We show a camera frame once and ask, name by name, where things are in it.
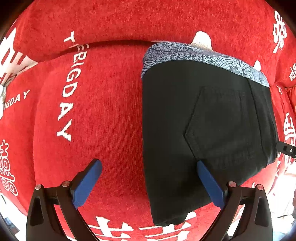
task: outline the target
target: black pants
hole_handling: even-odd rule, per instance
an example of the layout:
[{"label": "black pants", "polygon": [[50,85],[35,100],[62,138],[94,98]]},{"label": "black pants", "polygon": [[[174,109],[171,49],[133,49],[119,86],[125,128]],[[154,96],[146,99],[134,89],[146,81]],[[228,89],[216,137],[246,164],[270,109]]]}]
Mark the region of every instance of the black pants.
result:
[{"label": "black pants", "polygon": [[242,184],[274,162],[278,141],[270,91],[205,63],[157,64],[143,77],[143,158],[155,225],[180,224],[210,198],[198,160]]}]

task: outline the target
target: blue patterned fabric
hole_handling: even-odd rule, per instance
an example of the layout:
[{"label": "blue patterned fabric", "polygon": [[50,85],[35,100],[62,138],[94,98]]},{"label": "blue patterned fabric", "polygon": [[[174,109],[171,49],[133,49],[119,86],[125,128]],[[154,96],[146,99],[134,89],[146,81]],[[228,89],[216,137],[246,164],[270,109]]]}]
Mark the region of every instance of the blue patterned fabric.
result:
[{"label": "blue patterned fabric", "polygon": [[192,60],[211,64],[269,87],[262,72],[240,59],[177,42],[157,43],[147,50],[143,58],[142,78],[152,66],[172,60]]}]

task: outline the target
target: red fabric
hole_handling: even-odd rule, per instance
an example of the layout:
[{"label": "red fabric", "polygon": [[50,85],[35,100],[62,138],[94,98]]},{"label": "red fabric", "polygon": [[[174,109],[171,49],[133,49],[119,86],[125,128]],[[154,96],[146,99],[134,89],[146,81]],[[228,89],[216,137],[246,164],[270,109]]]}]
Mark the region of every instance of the red fabric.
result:
[{"label": "red fabric", "polygon": [[24,214],[36,185],[33,165],[33,135],[36,108],[44,73],[43,64],[30,69],[9,85],[3,117],[0,121],[2,185],[0,190]]},{"label": "red fabric", "polygon": [[[204,31],[211,37],[214,51],[251,66],[259,60],[271,85],[287,79],[287,74],[288,83],[294,83],[289,80],[293,58],[288,52],[295,51],[295,37],[287,27],[283,49],[273,53],[277,45],[274,14],[263,0],[35,0],[6,35],[8,38],[16,28],[16,53],[43,63],[12,79],[7,87],[6,101],[27,89],[30,92],[26,99],[9,106],[0,120],[1,138],[9,143],[11,173],[19,192],[18,196],[4,193],[25,213],[35,184],[57,186],[98,158],[103,163],[102,175],[79,208],[98,238],[198,240],[219,211],[213,204],[191,213],[186,224],[153,227],[142,163],[142,58],[153,44],[147,41],[191,43],[197,31]],[[72,31],[75,41],[64,41]],[[75,44],[83,47],[68,49]],[[3,62],[10,61],[12,56],[8,56]],[[7,70],[6,74],[16,73]],[[287,124],[290,128],[291,120],[295,124],[284,86],[288,84],[279,81],[271,86],[280,140],[288,137],[284,133],[287,113],[291,117]],[[63,129],[64,136],[58,135]],[[285,141],[290,144],[292,138]],[[285,157],[280,156],[244,186],[261,183],[269,192],[279,168],[284,167]],[[66,234],[73,237],[59,209],[57,212]]]},{"label": "red fabric", "polygon": [[[278,49],[273,54],[277,45],[274,23],[274,10],[264,0],[38,0],[15,23],[14,46],[40,62],[74,44],[130,39],[191,43],[197,31],[204,31],[211,37],[213,50],[251,66],[258,60],[273,84],[282,52]],[[64,43],[71,31],[75,42]],[[284,42],[291,39],[294,36],[287,27]]]},{"label": "red fabric", "polygon": [[286,89],[294,114],[296,114],[296,86]]}]

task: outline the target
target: silver rivet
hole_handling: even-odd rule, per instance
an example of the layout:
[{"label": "silver rivet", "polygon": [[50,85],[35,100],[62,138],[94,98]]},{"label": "silver rivet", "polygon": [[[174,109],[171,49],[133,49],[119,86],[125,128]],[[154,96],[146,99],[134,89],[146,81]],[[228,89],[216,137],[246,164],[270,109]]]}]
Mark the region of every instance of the silver rivet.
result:
[{"label": "silver rivet", "polygon": [[69,182],[69,181],[64,181],[64,182],[62,183],[62,186],[63,186],[64,188],[68,187],[69,185],[70,185],[70,182]]},{"label": "silver rivet", "polygon": [[35,187],[35,189],[36,189],[36,190],[40,190],[40,189],[41,189],[41,187],[42,187],[42,185],[41,185],[41,184],[37,184],[37,185],[36,185],[36,187]]},{"label": "silver rivet", "polygon": [[237,186],[237,184],[236,184],[235,182],[233,182],[233,181],[230,181],[230,182],[228,183],[228,185],[229,185],[230,187],[232,187],[232,188],[235,188],[235,187]]},{"label": "silver rivet", "polygon": [[258,185],[257,185],[257,188],[258,188],[260,191],[262,191],[262,190],[264,189],[264,187],[263,187],[261,184],[258,184]]}]

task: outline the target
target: black bracket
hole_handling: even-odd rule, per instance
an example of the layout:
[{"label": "black bracket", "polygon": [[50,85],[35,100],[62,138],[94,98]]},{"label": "black bracket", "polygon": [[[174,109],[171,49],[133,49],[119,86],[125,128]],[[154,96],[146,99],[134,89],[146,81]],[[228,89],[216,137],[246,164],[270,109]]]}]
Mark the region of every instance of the black bracket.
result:
[{"label": "black bracket", "polygon": [[76,240],[98,241],[77,208],[85,203],[101,172],[101,162],[93,159],[71,182],[53,188],[37,185],[28,211],[26,240],[69,241],[54,208],[60,205]]},{"label": "black bracket", "polygon": [[278,152],[281,152],[287,156],[296,158],[296,147],[294,147],[294,146],[291,146],[287,143],[279,141],[276,144],[276,149]]},{"label": "black bracket", "polygon": [[[264,187],[240,187],[235,182],[220,183],[202,161],[197,173],[213,203],[221,208],[215,221],[200,241],[272,241],[271,213]],[[230,239],[227,231],[238,206],[245,204],[238,227]]]}]

